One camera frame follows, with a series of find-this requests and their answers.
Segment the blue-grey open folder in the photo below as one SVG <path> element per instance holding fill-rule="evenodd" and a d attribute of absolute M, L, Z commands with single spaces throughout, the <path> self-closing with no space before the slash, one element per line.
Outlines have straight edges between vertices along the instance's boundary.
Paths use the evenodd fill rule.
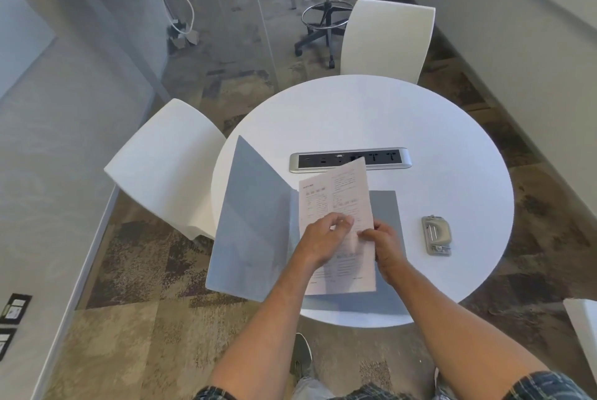
<path fill-rule="evenodd" d="M 263 301 L 299 241 L 299 192 L 243 138 L 238 137 L 223 199 L 206 287 Z M 312 294 L 302 314 L 348 327 L 388 327 L 381 319 L 348 318 L 351 313 L 388 316 L 392 326 L 407 321 L 399 296 L 373 266 L 376 290 Z"/>

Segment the grey trousers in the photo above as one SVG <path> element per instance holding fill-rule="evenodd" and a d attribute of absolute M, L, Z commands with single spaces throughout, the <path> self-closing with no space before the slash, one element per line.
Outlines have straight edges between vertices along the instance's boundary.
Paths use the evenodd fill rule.
<path fill-rule="evenodd" d="M 374 383 L 361 386 L 345 396 L 333 396 L 317 378 L 305 376 L 297 381 L 291 400 L 419 400 L 407 393 L 394 394 Z"/>

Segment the person's right forearm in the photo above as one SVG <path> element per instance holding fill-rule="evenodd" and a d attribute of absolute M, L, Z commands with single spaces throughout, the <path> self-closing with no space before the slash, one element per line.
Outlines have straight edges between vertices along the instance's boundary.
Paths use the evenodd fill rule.
<path fill-rule="evenodd" d="M 452 301 L 404 259 L 377 258 L 460 400 L 502 400 L 515 383 L 548 367 L 498 328 Z"/>

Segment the person's right hand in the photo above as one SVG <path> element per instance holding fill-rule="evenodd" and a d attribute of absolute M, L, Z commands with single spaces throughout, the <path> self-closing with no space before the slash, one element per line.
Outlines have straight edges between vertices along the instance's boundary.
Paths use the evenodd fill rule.
<path fill-rule="evenodd" d="M 390 225 L 380 220 L 374 220 L 372 229 L 380 231 L 380 242 L 374 243 L 377 267 L 385 282 L 396 288 L 400 275 L 409 265 L 398 234 Z"/>

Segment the plaid shirt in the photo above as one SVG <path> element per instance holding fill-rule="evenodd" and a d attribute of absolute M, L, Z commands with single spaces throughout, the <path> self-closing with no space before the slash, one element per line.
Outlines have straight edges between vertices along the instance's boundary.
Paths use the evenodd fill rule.
<path fill-rule="evenodd" d="M 207 386 L 200 390 L 193 400 L 237 400 L 227 391 Z M 341 397 L 323 400 L 418 400 L 399 393 L 394 394 L 374 383 L 369 383 Z M 517 381 L 502 400 L 593 400 L 578 385 L 564 374 L 537 372 Z"/>

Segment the person's left forearm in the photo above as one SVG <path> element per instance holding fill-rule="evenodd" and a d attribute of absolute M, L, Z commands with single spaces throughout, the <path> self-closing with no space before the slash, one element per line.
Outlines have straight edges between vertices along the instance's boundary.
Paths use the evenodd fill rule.
<path fill-rule="evenodd" d="M 282 400 L 304 293 L 334 249 L 297 248 L 273 289 L 225 351 L 207 385 L 235 400 Z"/>

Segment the person's left hand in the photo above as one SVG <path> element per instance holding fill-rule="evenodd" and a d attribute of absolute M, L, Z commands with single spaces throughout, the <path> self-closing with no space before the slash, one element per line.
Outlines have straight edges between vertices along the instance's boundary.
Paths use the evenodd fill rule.
<path fill-rule="evenodd" d="M 293 257 L 303 263 L 313 274 L 330 261 L 348 234 L 338 234 L 326 230 L 325 215 L 307 225 Z"/>

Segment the white plastic chair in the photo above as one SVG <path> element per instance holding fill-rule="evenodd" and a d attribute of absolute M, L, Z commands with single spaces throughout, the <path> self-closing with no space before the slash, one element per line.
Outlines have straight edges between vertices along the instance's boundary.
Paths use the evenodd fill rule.
<path fill-rule="evenodd" d="M 566 298 L 563 305 L 597 384 L 597 301 Z"/>
<path fill-rule="evenodd" d="M 434 7 L 357 0 L 343 36 L 340 74 L 376 75 L 417 84 L 435 14 Z"/>
<path fill-rule="evenodd" d="M 215 238 L 211 181 L 224 134 L 200 111 L 172 99 L 105 166 L 131 199 L 190 240 Z"/>

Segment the grey hole punch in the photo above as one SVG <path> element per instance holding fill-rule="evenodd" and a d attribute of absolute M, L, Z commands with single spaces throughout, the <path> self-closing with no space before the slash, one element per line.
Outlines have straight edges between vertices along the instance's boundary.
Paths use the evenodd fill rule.
<path fill-rule="evenodd" d="M 450 257 L 452 234 L 447 220 L 440 216 L 427 215 L 422 217 L 421 221 L 428 255 Z"/>

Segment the black wall outlet plate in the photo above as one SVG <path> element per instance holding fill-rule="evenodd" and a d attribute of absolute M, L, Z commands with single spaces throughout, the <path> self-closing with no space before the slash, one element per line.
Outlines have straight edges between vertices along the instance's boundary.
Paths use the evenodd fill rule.
<path fill-rule="evenodd" d="M 0 312 L 0 325 L 19 325 L 32 299 L 31 295 L 12 293 Z"/>
<path fill-rule="evenodd" d="M 17 329 L 14 327 L 0 327 L 0 361 L 4 359 L 16 332 Z"/>

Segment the grey floor power box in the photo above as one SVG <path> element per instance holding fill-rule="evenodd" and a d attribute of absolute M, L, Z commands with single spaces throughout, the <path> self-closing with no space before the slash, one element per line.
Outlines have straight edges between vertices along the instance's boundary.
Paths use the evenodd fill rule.
<path fill-rule="evenodd" d="M 188 34 L 183 34 L 174 27 L 167 29 L 168 47 L 171 49 L 184 49 L 187 47 L 194 47 L 198 44 L 199 34 L 195 30 L 191 30 Z"/>

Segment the silver power outlet strip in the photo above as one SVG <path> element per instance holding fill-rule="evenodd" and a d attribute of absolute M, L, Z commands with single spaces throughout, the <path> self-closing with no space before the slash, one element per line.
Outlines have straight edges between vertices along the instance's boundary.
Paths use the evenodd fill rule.
<path fill-rule="evenodd" d="M 413 162 L 405 147 L 377 149 L 298 152 L 289 157 L 291 173 L 318 173 L 363 159 L 367 170 L 393 170 L 411 168 Z"/>

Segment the printed white paper sheet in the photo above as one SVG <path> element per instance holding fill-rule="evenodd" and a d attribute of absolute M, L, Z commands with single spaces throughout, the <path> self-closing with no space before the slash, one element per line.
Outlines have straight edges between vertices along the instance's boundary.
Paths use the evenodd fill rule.
<path fill-rule="evenodd" d="M 357 234 L 374 226 L 364 159 L 359 158 L 300 181 L 298 193 L 301 237 L 309 224 L 329 213 L 349 215 L 354 219 L 350 233 L 330 261 L 310 278 L 305 295 L 376 291 L 374 243 L 360 239 Z"/>

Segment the grey shoe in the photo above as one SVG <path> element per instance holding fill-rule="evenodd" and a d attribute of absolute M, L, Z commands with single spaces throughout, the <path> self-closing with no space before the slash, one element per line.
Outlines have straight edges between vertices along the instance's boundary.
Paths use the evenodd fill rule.
<path fill-rule="evenodd" d="M 295 333 L 289 372 L 296 381 L 315 377 L 312 351 L 302 333 Z"/>

